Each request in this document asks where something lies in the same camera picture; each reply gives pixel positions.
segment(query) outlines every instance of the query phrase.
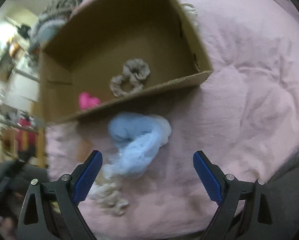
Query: pink bedsheet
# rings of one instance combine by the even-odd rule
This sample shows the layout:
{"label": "pink bedsheet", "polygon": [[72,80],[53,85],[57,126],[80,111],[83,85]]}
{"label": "pink bedsheet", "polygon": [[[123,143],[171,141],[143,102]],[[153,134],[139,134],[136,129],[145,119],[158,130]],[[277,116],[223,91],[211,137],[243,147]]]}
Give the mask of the pink bedsheet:
{"label": "pink bedsheet", "polygon": [[[172,135],[143,177],[124,180],[131,203],[125,215],[106,215],[90,199],[80,203],[97,235],[163,239],[206,228],[217,206],[193,168],[197,150],[224,173],[266,181],[299,147],[299,14],[293,5],[179,1],[197,8],[199,34],[215,71],[198,88],[158,95],[135,109],[165,117]],[[108,120],[47,129],[51,179],[74,169],[80,137],[104,155],[114,151]]]}

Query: dark fabric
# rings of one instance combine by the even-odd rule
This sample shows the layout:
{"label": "dark fabric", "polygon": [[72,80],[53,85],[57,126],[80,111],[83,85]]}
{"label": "dark fabric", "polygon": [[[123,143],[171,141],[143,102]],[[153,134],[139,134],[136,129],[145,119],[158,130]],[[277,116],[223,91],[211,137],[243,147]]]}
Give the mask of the dark fabric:
{"label": "dark fabric", "polygon": [[280,222],[282,239],[299,230],[299,156],[284,165],[267,183]]}
{"label": "dark fabric", "polygon": [[[12,163],[13,161],[0,163],[0,178]],[[47,170],[26,164],[23,170],[14,178],[11,189],[25,196],[32,179],[38,179],[42,183],[48,182]]]}
{"label": "dark fabric", "polygon": [[35,157],[35,153],[36,153],[35,141],[34,142],[32,141],[31,143],[32,144],[29,145],[29,148],[27,149],[27,151],[18,151],[18,157],[21,160],[24,160],[27,162],[31,157]]}
{"label": "dark fabric", "polygon": [[24,39],[29,39],[28,31],[31,27],[25,24],[22,24],[20,28],[17,28],[17,33],[20,34]]}

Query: red fabric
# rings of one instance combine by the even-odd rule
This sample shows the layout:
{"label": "red fabric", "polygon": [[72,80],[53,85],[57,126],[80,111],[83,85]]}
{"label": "red fabric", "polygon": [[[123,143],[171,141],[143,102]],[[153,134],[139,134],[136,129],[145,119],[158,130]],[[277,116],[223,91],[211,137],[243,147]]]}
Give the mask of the red fabric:
{"label": "red fabric", "polygon": [[[31,126],[31,122],[26,120],[24,117],[21,117],[19,120],[18,120],[18,124],[22,127],[30,127]],[[28,136],[28,140],[29,140],[29,145],[36,145],[36,134],[33,133],[33,132],[26,132],[27,133],[27,136]],[[23,134],[23,131],[22,130],[18,130],[17,133],[16,133],[16,140],[17,140],[17,150],[18,151],[22,151],[23,148],[22,148],[22,134]]]}

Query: light blue wool roving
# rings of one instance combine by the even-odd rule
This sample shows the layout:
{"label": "light blue wool roving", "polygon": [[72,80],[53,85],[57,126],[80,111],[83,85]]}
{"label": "light blue wool roving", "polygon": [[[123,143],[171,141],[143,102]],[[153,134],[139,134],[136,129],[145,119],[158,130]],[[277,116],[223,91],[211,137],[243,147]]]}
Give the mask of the light blue wool roving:
{"label": "light blue wool roving", "polygon": [[112,164],[104,165],[104,176],[141,177],[161,146],[167,143],[171,127],[161,116],[122,112],[108,125],[118,149]]}

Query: beige yarn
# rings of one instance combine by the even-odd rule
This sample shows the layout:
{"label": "beige yarn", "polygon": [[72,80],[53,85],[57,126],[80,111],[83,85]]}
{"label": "beige yarn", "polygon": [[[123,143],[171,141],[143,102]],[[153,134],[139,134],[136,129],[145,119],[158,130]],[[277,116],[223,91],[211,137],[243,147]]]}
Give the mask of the beige yarn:
{"label": "beige yarn", "polygon": [[[129,59],[123,65],[122,74],[111,78],[110,89],[116,97],[135,93],[143,89],[143,84],[140,80],[145,80],[149,74],[150,67],[146,62],[140,58]],[[134,87],[129,92],[125,92],[121,88],[123,82],[126,82],[127,80],[129,80]]]}
{"label": "beige yarn", "polygon": [[99,171],[88,193],[88,198],[96,200],[100,208],[107,214],[121,216],[125,213],[129,201],[121,195],[120,180],[118,178],[106,179],[103,171],[104,167]]}

